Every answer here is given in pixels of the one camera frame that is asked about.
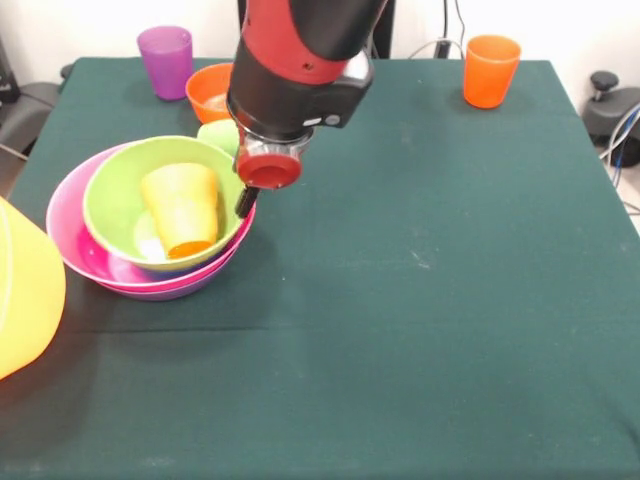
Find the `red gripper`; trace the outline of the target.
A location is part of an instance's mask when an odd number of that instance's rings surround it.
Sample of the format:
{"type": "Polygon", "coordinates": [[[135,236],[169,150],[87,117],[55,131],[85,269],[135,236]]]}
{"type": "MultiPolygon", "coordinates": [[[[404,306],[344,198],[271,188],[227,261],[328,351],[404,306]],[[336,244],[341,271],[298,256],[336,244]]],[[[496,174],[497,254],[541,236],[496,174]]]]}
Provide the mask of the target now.
{"type": "Polygon", "coordinates": [[[302,163],[287,147],[259,144],[238,149],[235,169],[246,184],[235,206],[237,216],[244,219],[253,208],[260,189],[281,189],[293,184],[302,173],[302,163]]]}

